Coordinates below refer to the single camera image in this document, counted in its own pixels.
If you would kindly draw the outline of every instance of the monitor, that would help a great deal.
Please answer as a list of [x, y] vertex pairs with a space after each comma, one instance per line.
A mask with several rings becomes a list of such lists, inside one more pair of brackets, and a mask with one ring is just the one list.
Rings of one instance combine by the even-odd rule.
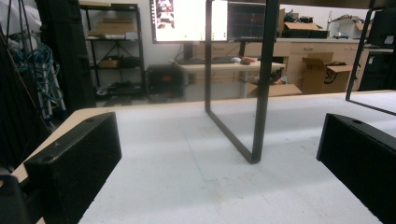
[[393, 49], [396, 36], [396, 8], [377, 11], [374, 16], [367, 43], [382, 49]]
[[[206, 0], [150, 0], [153, 43], [205, 41]], [[212, 2], [212, 41], [227, 41], [227, 1]]]
[[228, 3], [227, 39], [230, 42], [262, 42], [265, 4]]

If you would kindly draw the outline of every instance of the white table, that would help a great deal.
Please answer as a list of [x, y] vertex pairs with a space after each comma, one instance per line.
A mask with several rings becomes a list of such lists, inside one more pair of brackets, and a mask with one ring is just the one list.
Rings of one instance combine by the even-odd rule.
[[[205, 75], [205, 65], [204, 64], [179, 64], [177, 62], [174, 62], [176, 67], [178, 67], [182, 72], [183, 72], [183, 85], [184, 88], [189, 85], [189, 74], [190, 73], [195, 73], [195, 74], [201, 74]], [[248, 72], [252, 71], [260, 71], [260, 67], [262, 65], [262, 62], [257, 61], [255, 63], [251, 63], [250, 65], [243, 65], [240, 63], [218, 63], [218, 64], [212, 64], [211, 65], [211, 71], [212, 72], [242, 72], [242, 78], [240, 80], [240, 85], [239, 85], [239, 97], [240, 98], [247, 98], [247, 89], [248, 89]], [[286, 65], [283, 63], [272, 63], [272, 69], [278, 70], [281, 68], [285, 68]]]
[[[396, 111], [396, 92], [353, 97]], [[247, 144], [255, 104], [212, 102]], [[114, 110], [122, 159], [80, 223], [380, 223], [316, 160], [326, 113], [396, 136], [395, 117], [348, 103], [344, 93], [270, 98], [262, 161], [254, 165], [203, 102], [79, 110], [39, 149], [81, 120]], [[26, 177], [23, 167], [14, 175]]]

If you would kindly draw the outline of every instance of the wooden desk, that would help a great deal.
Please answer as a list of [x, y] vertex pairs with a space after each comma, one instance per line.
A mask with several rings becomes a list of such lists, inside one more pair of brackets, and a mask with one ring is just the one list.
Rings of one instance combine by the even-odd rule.
[[[204, 64], [189, 64], [182, 65], [175, 62], [175, 65], [183, 72], [183, 83], [184, 87], [189, 85], [189, 74], [196, 73], [200, 75], [204, 75], [205, 65]], [[240, 80], [239, 85], [239, 97], [246, 98], [247, 90], [248, 90], [248, 72], [252, 71], [260, 71], [261, 62], [251, 63], [250, 65], [242, 65], [240, 63], [221, 63], [221, 64], [212, 64], [211, 70], [212, 72], [242, 72], [242, 78]], [[278, 70], [281, 68], [285, 68], [286, 65], [283, 63], [272, 63], [273, 70]]]
[[[354, 95], [393, 111], [395, 97], [395, 91]], [[213, 102], [244, 142], [252, 139], [255, 105]], [[255, 165], [203, 102], [79, 110], [39, 149], [107, 111], [116, 111], [122, 159], [80, 223], [380, 223], [316, 160], [326, 113], [396, 135], [393, 116], [348, 103], [344, 93], [270, 98], [262, 161]], [[26, 178], [23, 166], [14, 175]]]

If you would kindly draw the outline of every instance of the table surface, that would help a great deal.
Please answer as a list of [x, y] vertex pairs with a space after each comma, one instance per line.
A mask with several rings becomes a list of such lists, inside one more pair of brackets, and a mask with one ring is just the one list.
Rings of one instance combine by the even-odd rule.
[[[179, 67], [184, 72], [203, 72], [205, 71], [204, 64], [178, 64], [175, 63], [177, 67]], [[243, 65], [240, 63], [216, 63], [212, 64], [211, 70], [212, 72], [216, 71], [257, 71], [260, 69], [262, 62], [258, 61], [255, 63], [251, 63], [250, 65]], [[283, 63], [272, 63], [272, 68], [274, 70], [279, 68], [286, 67]]]
[[[351, 98], [396, 111], [396, 92]], [[249, 145], [255, 105], [215, 101], [212, 110]], [[396, 135], [395, 117], [346, 102], [344, 93], [270, 98], [262, 161], [254, 165], [203, 102], [79, 110], [39, 149], [108, 111], [116, 111], [122, 159], [80, 223], [380, 223], [316, 160], [326, 113]], [[26, 173], [21, 166], [14, 175]]]

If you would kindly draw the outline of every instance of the bright screen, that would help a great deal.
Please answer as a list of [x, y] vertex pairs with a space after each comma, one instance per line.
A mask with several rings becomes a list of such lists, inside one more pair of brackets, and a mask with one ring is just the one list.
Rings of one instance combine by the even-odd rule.
[[[206, 0], [150, 0], [154, 43], [205, 41]], [[212, 2], [212, 40], [227, 41], [227, 1]]]

